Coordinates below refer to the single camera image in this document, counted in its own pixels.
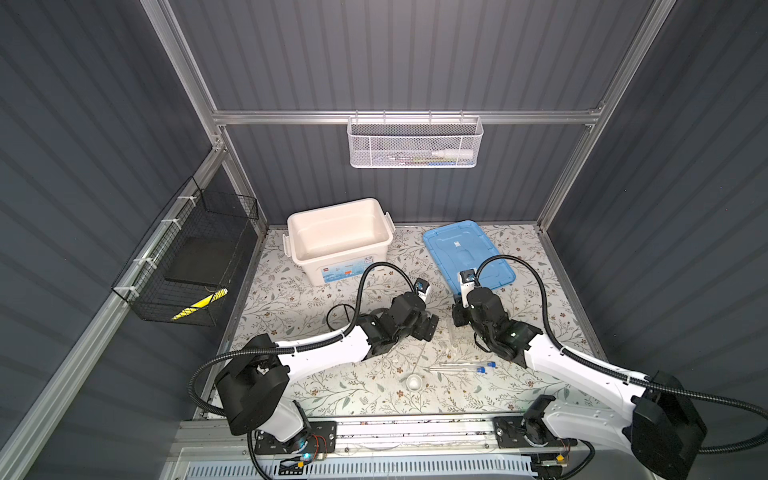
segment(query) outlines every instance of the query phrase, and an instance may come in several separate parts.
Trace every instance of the box handle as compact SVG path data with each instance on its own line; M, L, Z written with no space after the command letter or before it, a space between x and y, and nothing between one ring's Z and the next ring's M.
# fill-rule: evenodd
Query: box handle
M286 257L290 257L290 242L288 241L290 237L286 237L283 235L283 253Z
M389 225L389 228L392 229L392 235L395 234L395 222L392 221L392 217L389 216L389 212L384 214L384 217L387 219L387 224Z

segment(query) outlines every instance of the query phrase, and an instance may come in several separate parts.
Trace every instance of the test tube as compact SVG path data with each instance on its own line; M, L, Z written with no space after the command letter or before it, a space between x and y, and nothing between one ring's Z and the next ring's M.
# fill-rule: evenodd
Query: test tube
M428 368L430 372L470 372L470 373L485 373L484 366L431 366Z
M496 362L444 362L439 366L485 366L496 368Z

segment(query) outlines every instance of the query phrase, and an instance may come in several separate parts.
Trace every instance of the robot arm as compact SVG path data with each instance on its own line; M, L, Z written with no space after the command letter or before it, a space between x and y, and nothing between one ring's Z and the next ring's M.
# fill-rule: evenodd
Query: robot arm
M538 327L510 319L498 296L490 289L476 288L474 271L470 272L459 274L462 298L453 306L456 326L470 325L501 358L552 375L609 407L596 409L539 396L523 418L525 438L532 445L557 438L586 440L631 453L667 480L687 477L707 434L693 403L685 396L653 392L629 382L635 378L681 388L674 377L659 372L651 379L563 346L570 354L565 355ZM623 379L571 356L618 372Z
M349 334L320 348L299 351L301 346L339 337L346 328L276 343L267 334L253 337L243 350L293 348L293 352L237 356L217 375L216 387L232 434L259 429L273 435L288 452L303 449L312 429L299 404L283 397L286 387L332 366L383 355L407 336L432 340L438 317L426 312L429 283L417 279L415 285L417 293L406 292L395 297L388 309L359 316Z

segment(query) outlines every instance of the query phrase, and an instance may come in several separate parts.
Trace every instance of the black cable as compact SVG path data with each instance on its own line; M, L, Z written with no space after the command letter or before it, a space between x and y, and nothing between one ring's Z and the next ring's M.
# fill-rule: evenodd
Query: black cable
M331 327L331 324L330 324L330 322L328 321L328 317L330 317L330 315L331 315L331 312L332 312L333 310L335 310L335 309L336 309L336 307L338 307L338 306L344 306L344 313L346 314L346 321L347 321L347 322L351 322L352 320L350 320L350 319L349 319L349 312L347 312L347 311L346 311L346 308L347 308L347 307L349 307L349 308L351 308L351 309L352 309L352 311L353 311L353 312L355 311L355 307L354 307L354 306L351 306L351 305L349 305L348 303L337 303L336 305L332 306L332 307L331 307L331 310L328 310L328 313L326 313L326 325L328 326L328 329L329 329L331 332L332 332L332 331L334 331L334 330L336 330L336 329L334 329L334 328L332 328L332 327Z
M574 468L573 470L571 470L570 472L566 473L565 475L563 475L561 477L558 477L558 480L568 480L569 478L575 477L576 474L581 472L582 470L584 470L584 467L589 465L589 462L591 462L592 459L594 458L594 447L592 446L592 444L590 442L587 442L586 440L579 440L579 442L585 444L587 446L587 448L589 449L589 453L587 454L587 458L582 460L581 463L578 464L577 467Z
M542 314L542 318L544 319L544 330L547 332L547 336L552 341L552 344L557 349L559 349L563 355L566 355L568 358L579 362L581 365L588 366L593 370L597 370L600 373L604 373L605 375L612 376L615 379L624 380L625 382L629 380L629 383L644 387L645 389L655 390L657 392L671 393L673 395L686 396L694 400L718 403L720 405L747 410L748 412L755 413L763 417L765 420L768 420L768 410L764 409L763 407L754 405L753 403L742 402L741 400L729 399L727 397L722 397L717 395L709 395L707 393L692 392L690 390L685 390L685 389L676 389L674 387L669 387L669 386L660 385L658 383L648 382L646 380L638 379L632 376L627 377L625 374L616 372L602 365L598 365L597 363L593 363L588 359L585 359L583 356L579 356L573 353L572 351L563 348L563 344L560 343L560 341L554 336L554 333L552 332L552 328L549 325L549 317L547 313L547 290L544 286L544 281L538 275L538 272L534 269L534 267L530 266L528 262L526 262L525 260L519 259L517 257L513 257L512 255L494 255L493 257L488 258L487 260L485 260L483 263L480 264L477 274L475 275L475 278L477 279L475 280L475 285L480 286L480 280L479 280L480 272L482 272L482 270L485 268L486 265L488 265L490 262L495 260L513 260L517 263L520 263L522 266L527 268L531 273L533 273L533 276L536 278L536 283L538 283L538 288L541 291L541 314ZM712 447L703 447L699 449L699 453L702 455L708 455L708 454L715 454L715 453L741 452L743 450L753 449L766 442L768 442L768 428L763 430L761 433L755 435L754 437L751 437L747 440L743 440L741 442L728 443L726 445L716 445Z
M409 291L416 293L415 289L413 288L413 282L411 282L411 279L406 275L405 272L403 272L399 266L393 265L389 262L375 262L368 265L368 268L365 269L364 272L362 272L362 276L360 277L360 284L357 286L357 297L355 299L355 315L352 317L352 321L349 322L349 326L346 327L346 329L340 333L337 336L334 336L329 339L321 340L316 343L307 343L306 345L301 345L298 347L277 347L277 348L269 348L269 349L241 349L241 350L235 350L233 352L225 352L221 353L220 355L216 355L214 358L208 360L203 365L197 367L197 370L194 371L192 376L190 377L189 382L187 382L187 394L192 399L192 402L198 406L201 410L208 413L213 413L214 415L221 415L226 416L224 413L224 409L220 409L219 407L213 406L210 403L203 400L195 391L194 384L197 381L197 377L200 376L202 372L204 372L206 369L211 367L212 365L215 365L219 362L224 362L229 359L233 359L236 356L244 356L244 355L285 355L287 353L301 353L301 352L308 352L310 350L323 348L324 346L332 345L339 340L345 338L347 335L349 335L352 330L357 326L357 319L360 317L360 303L362 303L362 288L365 286L366 283L366 277L368 274L373 270L374 268L378 266L388 266L389 268L393 269L400 275L402 275L402 278L406 279L406 282L408 283Z
M256 473L259 474L264 480L272 480L269 475L261 468L259 462L256 461L256 451L253 449L253 433L248 432L246 435L248 439L248 455L250 455L250 462L253 463L253 467L256 469Z

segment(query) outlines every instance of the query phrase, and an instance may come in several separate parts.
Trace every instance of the white bottle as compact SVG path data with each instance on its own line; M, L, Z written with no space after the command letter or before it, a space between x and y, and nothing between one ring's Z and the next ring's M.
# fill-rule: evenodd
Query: white bottle
M446 148L445 150L433 151L432 156L437 158L471 160L475 156L475 152L468 148Z

